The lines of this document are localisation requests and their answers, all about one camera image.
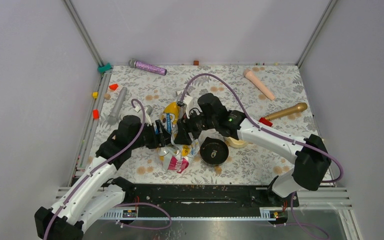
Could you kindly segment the cat print pet food bag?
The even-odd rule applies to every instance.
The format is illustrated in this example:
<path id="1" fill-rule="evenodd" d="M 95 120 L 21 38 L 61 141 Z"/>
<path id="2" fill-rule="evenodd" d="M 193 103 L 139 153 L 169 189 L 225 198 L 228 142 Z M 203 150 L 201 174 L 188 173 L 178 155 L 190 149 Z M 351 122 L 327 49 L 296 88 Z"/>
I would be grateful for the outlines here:
<path id="1" fill-rule="evenodd" d="M 168 143 L 158 149 L 158 155 L 164 170 L 181 174 L 198 154 L 200 143 L 197 139 L 193 140 L 190 145 L 174 143 L 178 133 L 179 116 L 180 107 L 175 102 L 171 102 L 162 112 L 160 120 L 164 129 L 169 133 L 169 138 Z"/>

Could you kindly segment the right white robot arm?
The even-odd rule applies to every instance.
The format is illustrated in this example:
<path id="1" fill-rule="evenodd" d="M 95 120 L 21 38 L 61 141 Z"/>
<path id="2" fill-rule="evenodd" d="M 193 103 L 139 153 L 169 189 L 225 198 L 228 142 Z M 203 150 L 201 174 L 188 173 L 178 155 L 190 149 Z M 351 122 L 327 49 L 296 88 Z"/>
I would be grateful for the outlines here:
<path id="1" fill-rule="evenodd" d="M 281 205 L 298 190 L 319 189 L 332 162 L 319 136 L 293 136 L 266 126 L 244 112 L 227 110 L 212 93 L 199 97 L 197 104 L 199 113 L 185 114 L 177 121 L 175 144 L 190 145 L 201 132 L 216 130 L 224 137 L 256 144 L 288 160 L 294 168 L 276 177 L 266 193 L 267 201 L 273 206 Z"/>

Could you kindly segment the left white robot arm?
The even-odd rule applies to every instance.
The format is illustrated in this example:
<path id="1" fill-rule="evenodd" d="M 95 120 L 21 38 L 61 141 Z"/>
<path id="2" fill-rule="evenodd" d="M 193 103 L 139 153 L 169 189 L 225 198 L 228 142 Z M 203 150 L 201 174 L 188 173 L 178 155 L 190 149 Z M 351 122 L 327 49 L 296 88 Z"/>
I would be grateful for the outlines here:
<path id="1" fill-rule="evenodd" d="M 142 121 L 126 115 L 96 152 L 89 167 L 51 207 L 34 214 L 42 240 L 81 240 L 89 226 L 118 204 L 136 204 L 135 184 L 112 178 L 138 148 L 157 149 L 171 143 L 172 129 L 160 120 Z"/>

